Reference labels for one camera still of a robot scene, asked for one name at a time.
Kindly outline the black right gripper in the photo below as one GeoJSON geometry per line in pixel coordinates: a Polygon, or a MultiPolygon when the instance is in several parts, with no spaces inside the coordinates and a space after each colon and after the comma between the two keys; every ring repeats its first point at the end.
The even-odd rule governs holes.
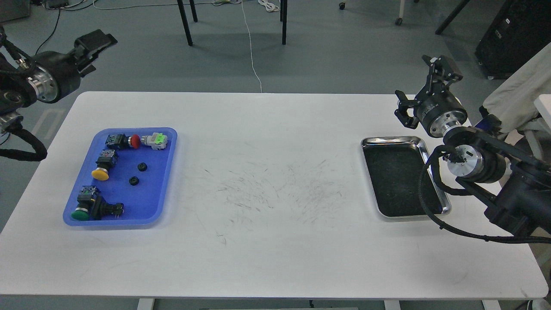
{"type": "Polygon", "coordinates": [[[446,92],[464,75],[451,57],[422,55],[422,60],[429,67],[421,89],[421,96],[427,98],[420,103],[417,99],[409,99],[401,90],[395,90],[398,106],[394,115],[408,129],[416,129],[420,122],[429,136],[441,138],[449,128],[462,126],[467,121],[467,112],[460,101],[451,92],[446,92]],[[410,108],[415,110],[413,116],[408,114],[410,108]]]}

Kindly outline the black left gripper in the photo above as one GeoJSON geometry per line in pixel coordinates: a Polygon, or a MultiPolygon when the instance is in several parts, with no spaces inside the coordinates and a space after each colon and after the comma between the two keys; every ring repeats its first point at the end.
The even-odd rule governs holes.
{"type": "Polygon", "coordinates": [[[98,54],[116,43],[112,34],[97,29],[75,39],[74,50],[68,53],[45,51],[32,56],[35,69],[28,80],[36,99],[53,104],[76,91],[81,78],[96,70],[92,64],[98,54]]]}

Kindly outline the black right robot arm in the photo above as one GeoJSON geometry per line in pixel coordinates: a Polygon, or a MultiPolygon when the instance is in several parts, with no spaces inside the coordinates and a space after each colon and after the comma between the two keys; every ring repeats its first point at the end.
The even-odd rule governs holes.
{"type": "Polygon", "coordinates": [[[429,67],[426,82],[415,98],[396,90],[394,114],[406,128],[421,125],[433,138],[441,138],[419,175],[418,198],[425,214],[441,229],[459,236],[510,245],[549,245],[548,237],[535,237],[537,228],[550,231],[550,165],[495,137],[489,130],[465,126],[467,112],[449,90],[463,74],[447,56],[422,56],[429,67]],[[508,237],[466,232],[437,218],[424,202],[421,185],[427,170],[433,184],[447,194],[474,196],[486,209],[489,222],[510,233],[508,237]]]}

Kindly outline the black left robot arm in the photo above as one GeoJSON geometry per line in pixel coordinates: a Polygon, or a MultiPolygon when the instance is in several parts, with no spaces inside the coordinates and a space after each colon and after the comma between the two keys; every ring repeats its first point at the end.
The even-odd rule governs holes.
{"type": "Polygon", "coordinates": [[[18,109],[27,108],[37,101],[53,104],[75,92],[81,80],[95,70],[93,62],[105,49],[118,43],[112,34],[102,30],[79,37],[68,53],[45,51],[30,56],[8,41],[1,29],[1,46],[14,59],[16,65],[1,57],[0,121],[1,132],[18,136],[29,143],[33,152],[2,149],[5,158],[18,161],[42,161],[47,157],[44,144],[22,127],[18,109]]]}

